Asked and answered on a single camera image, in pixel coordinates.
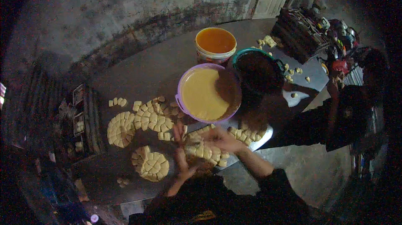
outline orange liquid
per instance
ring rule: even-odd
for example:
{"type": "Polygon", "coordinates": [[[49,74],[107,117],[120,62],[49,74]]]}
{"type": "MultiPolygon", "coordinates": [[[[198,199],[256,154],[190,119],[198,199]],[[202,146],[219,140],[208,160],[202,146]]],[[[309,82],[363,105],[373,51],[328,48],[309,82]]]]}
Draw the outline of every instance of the orange liquid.
{"type": "Polygon", "coordinates": [[[212,53],[226,53],[236,46],[236,39],[229,32],[219,28],[203,30],[195,40],[201,48],[212,53]]]}

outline purple bowl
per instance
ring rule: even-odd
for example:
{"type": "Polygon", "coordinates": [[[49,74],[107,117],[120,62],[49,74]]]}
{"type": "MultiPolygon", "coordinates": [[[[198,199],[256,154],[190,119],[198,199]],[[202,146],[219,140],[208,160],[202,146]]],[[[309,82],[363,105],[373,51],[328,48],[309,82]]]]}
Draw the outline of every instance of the purple bowl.
{"type": "Polygon", "coordinates": [[[209,120],[203,120],[200,118],[195,117],[194,115],[192,115],[188,109],[186,108],[186,106],[184,104],[182,104],[181,102],[183,102],[182,96],[181,96],[181,86],[183,85],[183,83],[188,79],[188,77],[194,72],[194,70],[196,69],[213,69],[213,70],[224,70],[225,68],[217,65],[217,64],[212,64],[212,63],[205,63],[205,64],[200,64],[200,65],[196,65],[191,67],[188,71],[186,71],[183,76],[180,78],[180,81],[178,82],[178,86],[177,86],[177,94],[175,96],[176,98],[176,102],[178,107],[187,115],[189,115],[190,117],[194,118],[195,120],[199,121],[199,122],[203,122],[203,123],[207,123],[207,124],[212,124],[212,123],[220,123],[220,122],[224,122],[228,119],[230,119],[231,117],[233,117],[233,115],[237,112],[237,110],[240,107],[241,101],[242,101],[242,92],[241,92],[241,88],[239,83],[237,82],[237,80],[234,78],[233,81],[236,83],[236,87],[238,88],[238,95],[236,95],[236,99],[235,99],[235,106],[232,106],[232,110],[229,112],[226,112],[220,119],[217,120],[213,120],[213,121],[209,121],[209,120]]]}

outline bucket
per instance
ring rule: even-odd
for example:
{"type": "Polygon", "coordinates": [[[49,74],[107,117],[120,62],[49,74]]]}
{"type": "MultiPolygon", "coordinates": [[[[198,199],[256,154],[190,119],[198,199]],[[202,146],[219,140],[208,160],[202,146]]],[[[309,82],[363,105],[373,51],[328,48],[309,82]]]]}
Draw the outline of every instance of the bucket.
{"type": "Polygon", "coordinates": [[[197,33],[195,47],[198,62],[221,64],[236,52],[237,42],[229,31],[209,27],[197,33]]]}
{"type": "Polygon", "coordinates": [[[216,119],[216,120],[204,120],[204,119],[197,118],[196,116],[192,115],[190,113],[190,111],[188,110],[188,108],[184,105],[183,98],[182,98],[182,89],[181,88],[183,87],[184,83],[186,83],[187,79],[194,73],[194,71],[198,70],[198,69],[213,69],[213,70],[217,70],[217,71],[225,70],[225,68],[220,66],[220,65],[212,64],[212,63],[204,63],[204,64],[196,65],[196,66],[190,68],[188,71],[186,71],[183,74],[183,76],[180,78],[180,81],[179,81],[178,86],[177,86],[177,94],[176,94],[175,98],[176,98],[176,102],[177,102],[178,107],[185,114],[189,115],[190,117],[194,118],[195,120],[197,120],[199,122],[207,123],[207,124],[223,122],[223,121],[228,120],[229,118],[233,117],[233,115],[239,109],[241,101],[242,101],[241,88],[240,88],[240,85],[239,85],[239,83],[237,82],[237,80],[235,78],[233,78],[233,83],[235,83],[237,91],[236,91],[236,94],[235,94],[234,103],[229,106],[229,108],[225,112],[225,114],[223,116],[221,116],[219,119],[216,119]]]}
{"type": "Polygon", "coordinates": [[[266,53],[263,50],[255,49],[255,48],[245,48],[243,50],[240,50],[237,52],[234,57],[233,57],[233,67],[238,73],[238,75],[241,77],[242,80],[242,86],[246,89],[249,90],[250,92],[258,95],[266,95],[271,92],[275,92],[277,90],[282,90],[283,84],[285,82],[284,80],[284,72],[285,72],[285,65],[283,62],[279,59],[274,59],[270,54],[266,53]],[[268,60],[268,64],[271,65],[272,67],[272,76],[269,77],[269,81],[267,82],[266,86],[264,88],[259,88],[253,85],[250,81],[248,81],[248,78],[251,77],[258,77],[257,79],[259,82],[262,82],[263,84],[266,81],[263,81],[262,77],[260,77],[258,74],[252,73],[252,72],[243,72],[241,69],[241,61],[245,60],[243,58],[246,58],[246,60],[250,60],[249,54],[256,53],[256,54],[262,54],[261,58],[268,60]]]}

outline person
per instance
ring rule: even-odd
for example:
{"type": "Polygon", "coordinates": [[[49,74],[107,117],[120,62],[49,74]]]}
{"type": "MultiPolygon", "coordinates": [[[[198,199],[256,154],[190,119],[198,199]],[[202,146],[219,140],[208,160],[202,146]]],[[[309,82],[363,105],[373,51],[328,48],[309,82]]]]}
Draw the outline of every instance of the person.
{"type": "Polygon", "coordinates": [[[366,52],[364,62],[359,59],[363,86],[347,85],[341,89],[337,78],[342,73],[333,71],[327,84],[331,98],[323,106],[299,114],[260,149],[321,143],[330,152],[362,141],[371,109],[381,100],[387,62],[377,49],[366,52]]]}
{"type": "Polygon", "coordinates": [[[175,160],[178,174],[168,188],[145,208],[133,214],[129,224],[306,224],[308,206],[293,191],[283,169],[264,161],[226,130],[216,127],[204,136],[208,146],[236,154],[258,181],[256,196],[237,195],[221,176],[193,178],[197,165],[189,166],[181,137],[183,125],[173,127],[179,143],[175,160]]]}

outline table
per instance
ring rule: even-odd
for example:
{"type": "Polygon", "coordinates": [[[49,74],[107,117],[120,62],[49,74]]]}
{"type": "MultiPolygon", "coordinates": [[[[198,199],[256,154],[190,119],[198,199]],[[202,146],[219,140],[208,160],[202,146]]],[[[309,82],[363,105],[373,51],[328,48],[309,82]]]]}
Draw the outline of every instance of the table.
{"type": "MultiPolygon", "coordinates": [[[[236,38],[238,50],[250,46],[258,46],[256,40],[262,39],[268,35],[275,23],[275,19],[259,19],[238,21],[219,25],[218,27],[230,31],[236,38]]],[[[94,76],[91,85],[94,90],[100,94],[101,125],[104,127],[103,139],[106,139],[106,127],[111,118],[119,112],[131,111],[134,101],[141,100],[147,102],[154,97],[164,95],[168,101],[174,100],[177,92],[177,84],[182,74],[190,67],[196,65],[196,52],[194,39],[198,31],[189,32],[179,37],[164,41],[144,51],[141,51],[132,57],[118,63],[117,65],[107,69],[102,74],[94,76]],[[108,107],[108,100],[114,97],[126,98],[128,104],[126,107],[114,106],[108,107]]],[[[302,75],[294,75],[294,83],[301,86],[308,86],[320,92],[328,82],[328,77],[321,69],[321,65],[317,60],[311,60],[303,65],[299,64],[295,59],[288,57],[284,52],[265,46],[264,50],[273,53],[274,58],[279,58],[284,63],[288,63],[291,69],[300,67],[303,69],[302,75]],[[311,78],[311,83],[307,83],[305,76],[311,78]]],[[[290,113],[301,112],[309,102],[313,100],[311,97],[304,98],[306,105],[303,106],[303,100],[293,99],[290,93],[284,92],[284,100],[292,109],[290,113]]],[[[203,127],[206,124],[198,123],[191,126],[189,131],[197,127],[203,127]]],[[[223,127],[238,127],[236,118],[230,119],[223,123],[223,127]]],[[[268,129],[264,139],[251,145],[251,150],[256,150],[268,141],[277,127],[273,124],[268,129]]],[[[81,177],[89,198],[102,204],[118,204],[124,202],[132,202],[146,198],[152,198],[160,192],[168,183],[168,175],[161,182],[149,182],[139,177],[131,165],[130,157],[137,147],[142,145],[150,145],[151,150],[158,147],[158,150],[165,153],[167,159],[172,162],[173,147],[169,147],[157,139],[157,133],[153,131],[138,132],[135,134],[135,144],[121,149],[110,146],[108,154],[97,156],[90,161],[75,166],[76,172],[81,177]],[[128,175],[132,184],[125,188],[120,188],[116,179],[120,176],[128,175]]],[[[236,162],[234,156],[228,160],[229,164],[236,162]]]]}

